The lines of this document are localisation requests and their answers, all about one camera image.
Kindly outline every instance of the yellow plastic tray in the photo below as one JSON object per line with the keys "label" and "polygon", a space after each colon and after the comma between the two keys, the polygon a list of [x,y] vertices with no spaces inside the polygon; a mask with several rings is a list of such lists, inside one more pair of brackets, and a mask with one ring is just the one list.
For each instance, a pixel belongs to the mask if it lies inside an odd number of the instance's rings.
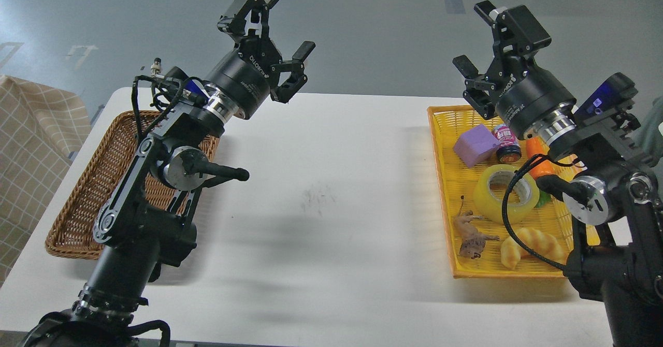
{"label": "yellow plastic tray", "polygon": [[[457,255],[462,240],[455,231],[453,219],[457,216],[461,205],[460,196],[465,196],[464,211],[473,210],[477,213],[473,201],[473,191],[483,171],[497,165],[497,158],[493,155],[488,161],[467,168],[465,163],[455,154],[454,144],[458,137],[467,130],[483,124],[488,129],[502,123],[500,118],[484,121],[471,106],[441,106],[428,108],[430,129],[433,133],[433,149],[435,153],[442,213],[444,217],[444,231],[447,238],[447,252],[454,278],[459,277],[485,277],[485,278],[564,278],[561,271],[541,262],[531,256],[521,259],[514,271],[506,268],[500,261],[500,245],[509,234],[502,223],[489,220],[473,220],[472,224],[485,234],[497,235],[500,241],[487,241],[486,248],[479,259],[469,259]],[[523,157],[514,166],[520,167],[528,156],[524,151],[524,142],[521,141]],[[571,180],[578,172],[578,168],[559,167],[553,165],[555,172],[562,179]],[[514,230],[527,226],[552,234],[557,238],[566,252],[573,249],[571,236],[571,215],[564,203],[552,198],[540,208],[533,209],[522,222],[512,224]],[[590,244],[598,244],[598,236],[592,227],[587,230]]]}

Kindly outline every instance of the checkered fabric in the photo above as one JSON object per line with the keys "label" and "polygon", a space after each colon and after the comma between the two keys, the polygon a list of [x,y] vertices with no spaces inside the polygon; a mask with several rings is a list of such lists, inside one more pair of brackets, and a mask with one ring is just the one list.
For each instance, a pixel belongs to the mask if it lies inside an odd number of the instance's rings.
{"label": "checkered fabric", "polygon": [[0,76],[0,286],[89,133],[77,95]]}

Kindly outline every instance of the toy animal figure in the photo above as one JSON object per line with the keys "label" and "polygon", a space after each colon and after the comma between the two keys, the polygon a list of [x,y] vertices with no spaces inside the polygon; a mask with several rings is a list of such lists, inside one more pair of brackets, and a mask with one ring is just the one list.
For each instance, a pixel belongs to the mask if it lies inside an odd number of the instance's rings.
{"label": "toy animal figure", "polygon": [[458,255],[470,259],[478,259],[481,257],[481,253],[483,253],[483,249],[486,247],[486,241],[499,241],[499,237],[483,234],[470,224],[474,219],[483,219],[483,216],[474,215],[471,210],[462,213],[465,196],[460,196],[460,199],[460,210],[458,211],[457,217],[454,217],[454,225],[463,239]]}

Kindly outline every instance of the brown wicker basket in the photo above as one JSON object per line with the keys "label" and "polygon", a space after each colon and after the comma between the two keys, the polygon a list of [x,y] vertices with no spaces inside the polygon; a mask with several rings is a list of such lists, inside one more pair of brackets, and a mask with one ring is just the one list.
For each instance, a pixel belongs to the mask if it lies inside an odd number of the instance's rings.
{"label": "brown wicker basket", "polygon": [[[147,127],[157,115],[158,111],[141,111],[142,127]],[[45,243],[48,253],[74,259],[99,257],[104,246],[92,238],[92,224],[133,159],[135,135],[136,122],[132,111],[113,120],[48,232]],[[199,147],[209,159],[213,159],[218,144],[218,138],[208,136]],[[145,189],[147,200],[159,208],[166,208],[175,193],[151,176],[145,180]]]}

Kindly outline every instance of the tape roll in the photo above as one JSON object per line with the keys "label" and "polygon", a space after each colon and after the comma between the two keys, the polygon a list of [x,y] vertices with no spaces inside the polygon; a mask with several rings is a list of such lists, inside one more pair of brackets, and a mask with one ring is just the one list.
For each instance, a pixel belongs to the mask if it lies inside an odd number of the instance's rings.
{"label": "tape roll", "polygon": [[[495,165],[488,167],[481,177],[478,184],[474,187],[474,205],[484,217],[504,224],[502,219],[502,198],[504,191],[513,179],[514,172],[518,168],[511,165]],[[496,188],[501,186],[502,191],[497,194],[491,190],[491,186]],[[513,197],[509,198],[509,222],[516,224],[523,221],[527,215],[537,205],[539,199],[539,189],[535,180],[530,175],[525,175],[518,181],[514,187],[519,201],[512,203]]]}

